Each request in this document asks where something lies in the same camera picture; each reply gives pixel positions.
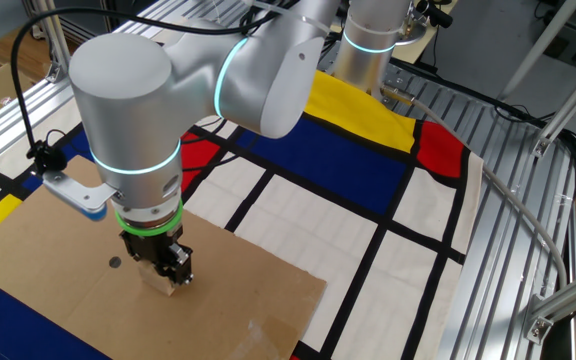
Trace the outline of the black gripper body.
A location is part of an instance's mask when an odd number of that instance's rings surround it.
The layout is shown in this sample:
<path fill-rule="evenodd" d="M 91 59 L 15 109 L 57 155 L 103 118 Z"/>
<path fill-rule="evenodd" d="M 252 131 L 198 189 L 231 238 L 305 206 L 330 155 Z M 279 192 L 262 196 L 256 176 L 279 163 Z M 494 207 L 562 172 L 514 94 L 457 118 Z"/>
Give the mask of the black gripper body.
<path fill-rule="evenodd" d="M 173 265 L 184 259 L 179 254 L 181 249 L 178 239 L 183 234 L 183 227 L 158 235 L 141 236 L 123 230 L 120 233 L 128 254 L 135 259 L 147 260 L 154 264 Z"/>

